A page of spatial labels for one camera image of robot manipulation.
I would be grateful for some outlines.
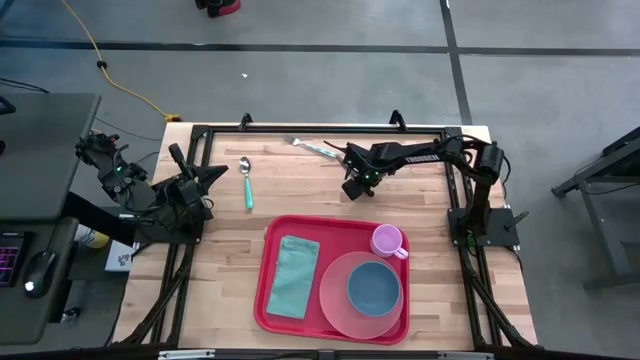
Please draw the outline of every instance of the wooden table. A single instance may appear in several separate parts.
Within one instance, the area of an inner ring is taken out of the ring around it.
[[[179,172],[168,146],[178,143],[186,154],[190,123],[167,126],[154,182]],[[465,134],[489,140],[484,126],[464,126]],[[325,146],[322,140],[343,145],[355,142],[365,148],[376,142],[404,144],[433,140],[428,135],[312,135],[305,141]],[[201,158],[202,147],[196,159]],[[255,207],[245,209],[243,175],[238,160],[252,161],[251,183]],[[208,348],[331,348],[386,350],[472,349],[469,320],[462,286],[460,261],[452,247],[446,220],[450,207],[442,163],[405,167],[375,189],[376,196],[351,202],[342,192],[344,170],[340,164],[303,148],[294,147],[278,134],[216,134],[211,165],[226,164],[229,171],[211,187],[214,219],[207,222],[196,247],[189,282],[180,347]],[[460,199],[464,204],[464,195]],[[494,186],[492,207],[504,203],[501,187]],[[253,301],[260,269],[264,233],[273,219],[284,214],[320,215],[390,223],[402,228],[411,242],[410,329],[393,346],[285,336],[266,332],[253,317]],[[136,257],[114,340],[134,329],[155,302],[168,246],[155,244]],[[487,248],[494,297],[522,335],[536,342],[533,322],[514,255],[502,248]],[[172,317],[168,307],[165,331]],[[487,316],[479,306],[485,339]]]

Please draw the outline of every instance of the pink cup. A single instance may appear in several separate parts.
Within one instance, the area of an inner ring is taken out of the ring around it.
[[[402,233],[397,227],[389,224],[378,226],[371,237],[371,251],[380,257],[395,255],[399,259],[409,256],[402,248]]]

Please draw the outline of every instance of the gray floor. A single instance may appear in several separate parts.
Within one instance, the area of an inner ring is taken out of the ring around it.
[[[447,44],[436,0],[245,0],[237,14],[215,20],[177,0],[70,2],[102,41]],[[450,7],[460,46],[640,47],[636,1],[450,0]],[[17,1],[0,22],[0,36],[84,40],[62,5],[45,0]],[[110,87],[95,67],[92,51],[0,51],[0,77],[56,92],[100,93],[101,119],[161,137],[162,117]],[[383,123],[398,108],[412,123],[461,122],[447,55],[103,54],[115,79],[188,121],[238,121],[250,112],[260,122]],[[531,213],[519,232],[540,344],[638,357],[640,287],[583,290],[582,281],[608,274],[606,256],[579,196],[559,201],[549,189],[640,125],[640,57],[462,56],[461,63],[474,124],[490,127],[514,165],[509,203],[516,211]],[[113,130],[98,122],[95,127]],[[158,149],[158,142],[121,135],[131,144],[126,154],[131,160]],[[152,171],[154,162],[151,158],[143,165]],[[80,167],[73,188],[99,205],[110,205],[95,172],[86,166]],[[86,284],[76,291],[94,294],[98,289]],[[66,342],[48,335],[38,348],[101,345],[121,295],[115,288],[109,294],[104,306],[80,318],[75,328],[57,330],[69,331]],[[77,328],[92,335],[72,335]]]

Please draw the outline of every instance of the green cloth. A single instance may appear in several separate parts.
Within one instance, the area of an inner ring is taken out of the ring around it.
[[[320,244],[315,241],[293,236],[282,238],[267,305],[269,314],[304,319],[319,250]]]

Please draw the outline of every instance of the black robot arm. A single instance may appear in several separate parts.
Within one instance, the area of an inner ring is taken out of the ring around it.
[[[136,217],[137,242],[194,243],[203,222],[213,218],[209,187],[227,166],[188,165],[178,144],[169,146],[181,173],[149,185],[147,172],[136,163],[126,162],[116,147],[118,135],[90,133],[76,144],[76,155],[98,169],[98,180],[109,197]]]
[[[443,141],[415,145],[379,143],[372,145],[369,150],[353,143],[347,143],[345,148],[334,147],[345,153],[345,179],[350,176],[351,179],[342,185],[342,189],[351,200],[363,193],[373,196],[373,187],[385,176],[394,175],[405,165],[433,162],[452,164],[476,183],[473,199],[467,204],[465,224],[461,225],[475,236],[486,234],[490,212],[489,191],[500,176],[504,159],[504,151],[496,142],[487,143],[474,137],[459,135]],[[477,152],[473,165],[469,150]]]

